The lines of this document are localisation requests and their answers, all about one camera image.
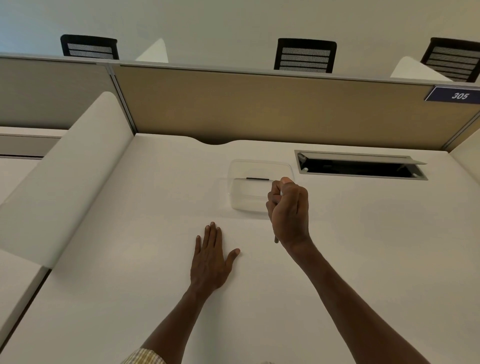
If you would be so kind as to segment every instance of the office chair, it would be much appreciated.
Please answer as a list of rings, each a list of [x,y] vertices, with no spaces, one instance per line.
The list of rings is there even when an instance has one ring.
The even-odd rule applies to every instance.
[[[280,38],[274,70],[332,73],[336,42]]]
[[[60,42],[64,56],[119,59],[116,39],[64,34]]]
[[[480,73],[480,43],[432,38],[420,62],[452,81],[475,82]]]

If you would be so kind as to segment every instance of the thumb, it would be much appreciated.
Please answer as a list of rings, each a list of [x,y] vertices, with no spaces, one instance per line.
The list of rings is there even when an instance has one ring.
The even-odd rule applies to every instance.
[[[227,271],[230,273],[233,268],[233,261],[239,256],[240,249],[233,249],[227,256],[227,260],[225,261],[225,266],[227,267]]]

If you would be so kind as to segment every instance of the clear plastic container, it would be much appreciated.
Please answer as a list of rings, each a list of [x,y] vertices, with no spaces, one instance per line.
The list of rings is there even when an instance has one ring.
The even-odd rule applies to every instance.
[[[228,169],[228,194],[232,208],[243,211],[267,212],[265,203],[272,181],[289,177],[292,167],[287,163],[256,160],[234,160]]]

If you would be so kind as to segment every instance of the white privacy divider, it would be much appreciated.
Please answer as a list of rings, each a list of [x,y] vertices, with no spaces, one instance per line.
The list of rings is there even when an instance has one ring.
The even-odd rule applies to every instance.
[[[132,138],[102,93],[0,205],[0,248],[53,267]]]

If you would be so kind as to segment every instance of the white desk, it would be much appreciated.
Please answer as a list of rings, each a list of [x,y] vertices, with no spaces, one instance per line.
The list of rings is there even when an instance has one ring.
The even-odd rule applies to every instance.
[[[300,175],[294,149],[411,155],[429,181]],[[291,164],[317,246],[432,363],[480,362],[480,188],[438,151],[137,134],[0,363],[118,363],[189,284],[210,221],[242,253],[207,302],[184,363],[353,363],[313,286],[273,242],[266,214],[232,210],[233,159]]]
[[[38,162],[35,159],[0,158],[0,204]],[[38,264],[0,250],[0,345],[46,271]]]

